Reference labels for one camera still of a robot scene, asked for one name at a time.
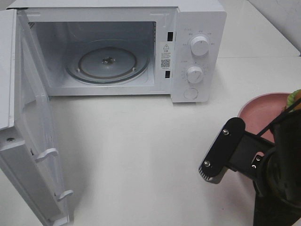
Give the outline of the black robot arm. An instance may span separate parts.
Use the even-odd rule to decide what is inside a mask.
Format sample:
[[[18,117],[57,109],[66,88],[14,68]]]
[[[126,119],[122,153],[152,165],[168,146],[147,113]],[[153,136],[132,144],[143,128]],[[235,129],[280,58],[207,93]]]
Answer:
[[[289,113],[270,125],[274,142],[246,132],[241,118],[227,121],[226,166],[253,181],[255,226],[291,226],[301,217],[301,117]]]

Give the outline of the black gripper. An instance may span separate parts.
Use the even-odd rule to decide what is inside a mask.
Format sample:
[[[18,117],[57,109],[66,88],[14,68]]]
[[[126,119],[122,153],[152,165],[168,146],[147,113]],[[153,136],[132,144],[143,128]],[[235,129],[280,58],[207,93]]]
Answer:
[[[301,115],[289,113],[269,129],[274,142],[245,130],[230,169],[251,179],[258,195],[301,194]]]

